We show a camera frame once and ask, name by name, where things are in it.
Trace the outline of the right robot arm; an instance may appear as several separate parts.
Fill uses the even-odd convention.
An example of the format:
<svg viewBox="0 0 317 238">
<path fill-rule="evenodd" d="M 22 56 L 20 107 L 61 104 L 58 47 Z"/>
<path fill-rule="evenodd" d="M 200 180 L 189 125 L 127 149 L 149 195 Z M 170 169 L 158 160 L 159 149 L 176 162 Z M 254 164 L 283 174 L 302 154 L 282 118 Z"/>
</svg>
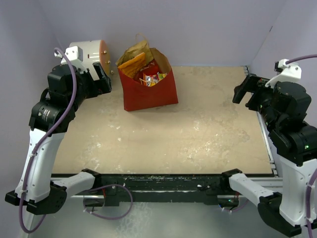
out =
<svg viewBox="0 0 317 238">
<path fill-rule="evenodd" d="M 233 102 L 252 96 L 246 107 L 260 113 L 282 165 L 282 192 L 266 189 L 238 169 L 222 173 L 220 188 L 240 193 L 256 205 L 261 219 L 293 238 L 317 227 L 314 193 L 317 185 L 317 129 L 305 122 L 311 97 L 300 84 L 284 81 L 269 86 L 266 78 L 249 74 L 234 89 Z"/>
</svg>

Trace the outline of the brown chips bag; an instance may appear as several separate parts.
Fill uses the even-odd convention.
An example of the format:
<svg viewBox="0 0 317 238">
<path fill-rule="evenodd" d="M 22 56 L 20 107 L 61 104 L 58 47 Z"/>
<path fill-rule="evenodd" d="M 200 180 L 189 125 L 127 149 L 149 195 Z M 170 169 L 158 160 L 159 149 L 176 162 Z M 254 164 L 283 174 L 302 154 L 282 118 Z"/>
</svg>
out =
<svg viewBox="0 0 317 238">
<path fill-rule="evenodd" d="M 129 47 L 123 55 L 117 60 L 115 63 L 117 66 L 122 65 L 126 61 L 129 61 L 136 57 L 137 55 L 144 53 L 145 54 L 145 61 L 146 63 L 149 63 L 154 59 L 152 52 L 149 47 L 149 43 L 146 40 L 142 40 L 135 45 Z"/>
</svg>

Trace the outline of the orange chips bag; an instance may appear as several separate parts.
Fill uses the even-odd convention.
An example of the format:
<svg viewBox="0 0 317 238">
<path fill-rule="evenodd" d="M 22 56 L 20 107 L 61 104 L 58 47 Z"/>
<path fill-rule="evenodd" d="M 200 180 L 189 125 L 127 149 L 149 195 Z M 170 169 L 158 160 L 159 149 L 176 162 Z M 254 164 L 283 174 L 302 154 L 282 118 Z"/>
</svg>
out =
<svg viewBox="0 0 317 238">
<path fill-rule="evenodd" d="M 133 78 L 145 66 L 146 66 L 146 54 L 140 53 L 134 58 L 118 66 L 118 69 L 124 75 L 130 78 Z"/>
</svg>

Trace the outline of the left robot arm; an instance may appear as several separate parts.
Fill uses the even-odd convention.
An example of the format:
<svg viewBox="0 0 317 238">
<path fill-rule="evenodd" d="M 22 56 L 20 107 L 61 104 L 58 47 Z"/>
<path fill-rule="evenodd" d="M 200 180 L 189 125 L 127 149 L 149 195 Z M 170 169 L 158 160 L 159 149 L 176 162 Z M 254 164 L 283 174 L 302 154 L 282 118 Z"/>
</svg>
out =
<svg viewBox="0 0 317 238">
<path fill-rule="evenodd" d="M 73 195 L 101 191 L 100 175 L 90 169 L 59 181 L 51 180 L 57 151 L 80 105 L 86 99 L 111 92 L 111 79 L 101 64 L 95 62 L 93 68 L 97 80 L 92 78 L 90 71 L 74 68 L 75 97 L 72 96 L 73 80 L 68 65 L 57 65 L 48 74 L 49 86 L 31 110 L 30 144 L 24 171 L 17 188 L 5 195 L 6 202 L 25 206 L 34 215 L 46 215 L 59 211 Z"/>
</svg>

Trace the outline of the red paper bag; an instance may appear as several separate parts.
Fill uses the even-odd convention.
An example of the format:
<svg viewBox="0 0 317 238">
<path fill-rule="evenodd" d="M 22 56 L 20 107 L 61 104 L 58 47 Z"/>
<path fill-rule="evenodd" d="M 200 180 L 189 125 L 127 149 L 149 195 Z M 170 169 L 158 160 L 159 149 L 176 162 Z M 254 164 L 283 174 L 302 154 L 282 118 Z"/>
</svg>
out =
<svg viewBox="0 0 317 238">
<path fill-rule="evenodd" d="M 136 34 L 136 36 L 141 36 L 143 40 L 148 41 L 141 33 Z M 117 66 L 123 89 L 123 105 L 128 112 L 178 103 L 176 83 L 167 57 L 156 48 L 150 47 L 150 50 L 154 59 L 146 63 L 146 66 L 133 78 L 124 75 Z M 143 74 L 157 74 L 160 81 L 152 87 L 144 86 L 139 80 L 143 77 Z"/>
</svg>

